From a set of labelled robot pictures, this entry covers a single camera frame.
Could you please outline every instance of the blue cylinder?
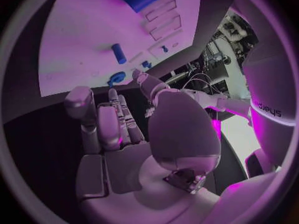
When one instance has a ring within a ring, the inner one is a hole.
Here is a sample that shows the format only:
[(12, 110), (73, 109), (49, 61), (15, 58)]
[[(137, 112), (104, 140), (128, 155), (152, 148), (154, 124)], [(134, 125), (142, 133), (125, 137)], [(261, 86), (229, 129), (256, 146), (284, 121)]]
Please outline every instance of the blue cylinder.
[(115, 57), (117, 59), (117, 62), (119, 64), (124, 64), (127, 61), (127, 59), (126, 59), (126, 57), (125, 57), (125, 55), (124, 55), (124, 53), (123, 53), (123, 51), (121, 49), (120, 44), (118, 44), (118, 43), (114, 44), (111, 48), (112, 48), (112, 50), (114, 52), (114, 55), (115, 55)]

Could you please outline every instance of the white floor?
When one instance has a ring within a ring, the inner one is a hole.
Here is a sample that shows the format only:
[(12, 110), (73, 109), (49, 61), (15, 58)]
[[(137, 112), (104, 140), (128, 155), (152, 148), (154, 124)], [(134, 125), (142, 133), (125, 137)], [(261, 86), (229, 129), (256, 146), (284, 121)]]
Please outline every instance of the white floor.
[(247, 172), (245, 159), (260, 148), (252, 127), (247, 125), (246, 119), (235, 115), (221, 123), (221, 130)]

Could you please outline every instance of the wire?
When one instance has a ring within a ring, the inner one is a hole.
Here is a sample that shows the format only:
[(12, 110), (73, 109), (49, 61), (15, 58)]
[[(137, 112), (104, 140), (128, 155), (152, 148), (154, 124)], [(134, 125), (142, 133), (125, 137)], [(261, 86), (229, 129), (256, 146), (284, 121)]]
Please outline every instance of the wire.
[[(210, 81), (212, 81), (212, 79), (211, 79), (211, 77), (209, 77), (207, 74), (205, 74), (205, 73), (197, 73), (197, 74), (195, 74), (194, 76), (192, 76), (190, 79), (193, 79), (195, 76), (197, 76), (197, 75), (205, 75), (207, 78), (209, 78), (210, 79)], [(216, 90), (217, 92), (219, 92), (219, 93), (222, 93), (221, 91), (219, 91), (217, 88), (215, 88), (215, 87), (213, 87), (212, 85), (210, 85), (209, 84), (209, 86), (210, 87), (212, 87), (214, 90)]]
[(209, 83), (207, 83), (206, 81), (204, 81), (202, 79), (199, 79), (199, 78), (190, 79), (189, 81), (186, 82), (186, 84), (183, 86), (182, 89), (185, 89), (185, 87), (189, 84), (190, 81), (202, 81), (202, 82), (206, 83), (209, 87), (211, 87), (213, 90), (215, 90), (217, 93), (221, 93), (222, 94), (222, 92), (220, 92), (219, 90), (215, 89)]

